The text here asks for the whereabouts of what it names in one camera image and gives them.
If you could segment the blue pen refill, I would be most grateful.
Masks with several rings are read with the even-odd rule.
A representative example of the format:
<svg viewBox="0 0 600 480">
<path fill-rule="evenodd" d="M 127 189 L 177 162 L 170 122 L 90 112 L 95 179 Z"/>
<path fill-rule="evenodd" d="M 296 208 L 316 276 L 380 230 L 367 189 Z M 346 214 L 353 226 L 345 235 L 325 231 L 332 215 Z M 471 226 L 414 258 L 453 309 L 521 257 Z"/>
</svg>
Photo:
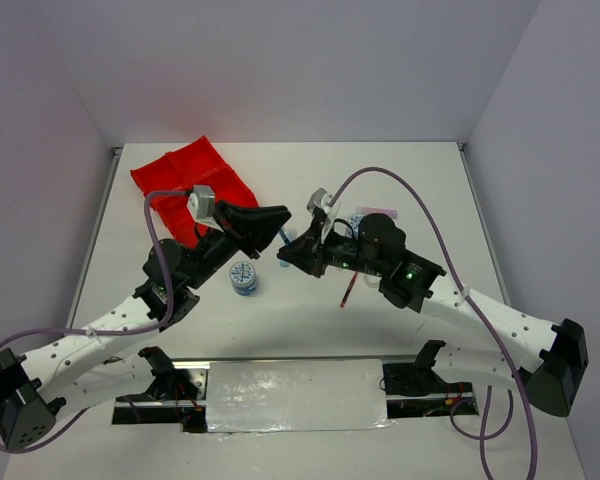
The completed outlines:
<svg viewBox="0 0 600 480">
<path fill-rule="evenodd" d="M 279 235 L 284 243 L 284 245 L 288 245 L 290 243 L 289 237 L 284 229 L 279 231 Z"/>
</svg>

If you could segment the red pen refill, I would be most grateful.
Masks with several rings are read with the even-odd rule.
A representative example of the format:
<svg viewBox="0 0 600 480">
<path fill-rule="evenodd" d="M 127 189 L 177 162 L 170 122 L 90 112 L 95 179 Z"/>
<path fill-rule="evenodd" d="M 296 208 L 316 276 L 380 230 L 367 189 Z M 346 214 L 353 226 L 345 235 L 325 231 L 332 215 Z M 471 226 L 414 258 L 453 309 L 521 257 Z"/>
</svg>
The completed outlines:
<svg viewBox="0 0 600 480">
<path fill-rule="evenodd" d="M 349 297 L 351 295 L 351 292 L 352 292 L 352 290 L 353 290 L 353 288 L 354 288 L 354 286 L 356 284 L 357 278 L 358 278 L 358 272 L 354 272 L 353 275 L 351 276 L 351 278 L 349 280 L 349 283 L 348 283 L 348 285 L 347 285 L 347 287 L 345 289 L 345 292 L 344 292 L 344 294 L 343 294 L 343 296 L 341 298 L 341 301 L 340 301 L 340 304 L 339 304 L 340 308 L 344 309 L 346 307 L 346 304 L 347 304 L 348 299 L 349 299 Z"/>
</svg>

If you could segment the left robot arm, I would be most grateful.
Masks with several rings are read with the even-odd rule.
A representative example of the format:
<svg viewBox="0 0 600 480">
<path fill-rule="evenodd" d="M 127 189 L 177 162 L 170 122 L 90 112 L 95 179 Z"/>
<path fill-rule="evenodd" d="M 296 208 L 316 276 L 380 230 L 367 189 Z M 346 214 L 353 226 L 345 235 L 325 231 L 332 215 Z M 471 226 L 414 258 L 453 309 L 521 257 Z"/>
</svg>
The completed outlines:
<svg viewBox="0 0 600 480">
<path fill-rule="evenodd" d="M 58 421 L 75 423 L 109 399 L 198 394 L 194 381 L 161 348 L 140 342 L 183 320 L 199 302 L 195 290 L 235 254 L 258 258 L 291 217 L 284 206 L 225 201 L 203 212 L 211 227 L 192 248 L 159 239 L 148 228 L 153 246 L 143 266 L 146 280 L 104 316 L 83 328 L 53 329 L 53 342 L 24 354 L 9 346 L 17 335 L 0 342 L 0 451 L 38 450 L 62 435 Z"/>
</svg>

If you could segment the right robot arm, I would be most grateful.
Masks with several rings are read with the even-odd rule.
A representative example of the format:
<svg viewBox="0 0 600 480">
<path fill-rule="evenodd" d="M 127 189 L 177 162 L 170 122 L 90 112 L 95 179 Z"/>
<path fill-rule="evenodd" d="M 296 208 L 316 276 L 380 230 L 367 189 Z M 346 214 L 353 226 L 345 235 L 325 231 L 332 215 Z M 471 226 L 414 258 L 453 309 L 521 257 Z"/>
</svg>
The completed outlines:
<svg viewBox="0 0 600 480">
<path fill-rule="evenodd" d="M 337 267 L 379 278 L 379 292 L 393 306 L 445 321 L 492 343 L 487 351 L 429 340 L 416 358 L 415 380 L 426 391 L 445 383 L 515 389 L 556 417 L 570 414 L 589 364 L 583 327 L 533 317 L 476 290 L 457 287 L 439 265 L 409 251 L 406 235 L 385 214 L 365 216 L 354 237 L 308 230 L 280 248 L 279 259 L 316 278 Z"/>
</svg>

